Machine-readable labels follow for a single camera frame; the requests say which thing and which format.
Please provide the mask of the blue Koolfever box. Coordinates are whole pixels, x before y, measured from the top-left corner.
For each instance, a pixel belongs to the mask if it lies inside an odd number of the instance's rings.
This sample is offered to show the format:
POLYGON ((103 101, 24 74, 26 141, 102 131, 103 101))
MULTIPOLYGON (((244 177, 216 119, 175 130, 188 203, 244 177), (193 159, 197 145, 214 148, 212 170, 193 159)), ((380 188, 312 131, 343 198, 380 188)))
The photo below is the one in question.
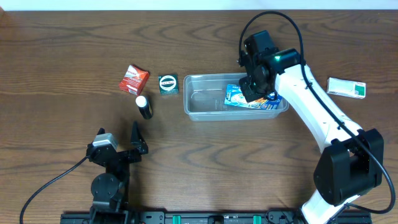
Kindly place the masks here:
POLYGON ((278 96, 275 101, 261 98, 247 102, 239 85, 228 84, 226 87, 224 104, 256 110, 276 110, 281 101, 282 97, 278 96))

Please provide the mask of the white green Panadol box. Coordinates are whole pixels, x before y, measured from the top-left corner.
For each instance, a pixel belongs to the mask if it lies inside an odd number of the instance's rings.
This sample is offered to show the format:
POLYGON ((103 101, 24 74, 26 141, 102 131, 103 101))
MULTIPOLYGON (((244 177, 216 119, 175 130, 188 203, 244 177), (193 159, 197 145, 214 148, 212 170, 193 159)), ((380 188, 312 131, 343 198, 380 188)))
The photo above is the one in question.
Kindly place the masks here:
POLYGON ((327 80, 326 92, 332 95, 363 99, 366 97, 366 84, 330 77, 327 80))

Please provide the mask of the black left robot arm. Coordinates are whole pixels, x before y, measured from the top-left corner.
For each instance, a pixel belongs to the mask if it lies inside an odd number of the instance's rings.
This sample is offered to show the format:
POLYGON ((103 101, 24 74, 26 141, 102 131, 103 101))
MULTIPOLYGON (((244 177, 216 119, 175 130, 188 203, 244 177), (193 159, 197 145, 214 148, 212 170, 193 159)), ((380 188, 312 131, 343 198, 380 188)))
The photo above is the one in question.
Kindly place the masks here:
POLYGON ((105 168, 105 172, 91 183, 93 204, 89 223, 139 223, 139 213, 129 208, 130 165, 142 160, 149 152, 139 130, 133 122, 130 143, 132 149, 117 151, 118 142, 111 133, 100 128, 94 140, 87 145, 86 156, 105 168))

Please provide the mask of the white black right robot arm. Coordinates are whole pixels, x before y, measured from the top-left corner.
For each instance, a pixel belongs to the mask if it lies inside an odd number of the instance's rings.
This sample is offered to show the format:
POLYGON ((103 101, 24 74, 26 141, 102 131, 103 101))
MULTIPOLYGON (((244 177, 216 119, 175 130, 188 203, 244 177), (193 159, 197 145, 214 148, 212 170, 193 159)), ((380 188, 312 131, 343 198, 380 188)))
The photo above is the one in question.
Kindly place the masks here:
POLYGON ((297 223, 329 223, 354 200, 382 182, 384 140, 376 129, 365 131, 342 112, 317 83, 295 50, 276 47, 240 51, 246 69, 240 79, 245 99, 271 93, 289 102, 313 134, 321 157, 313 173, 316 191, 305 202, 297 223))

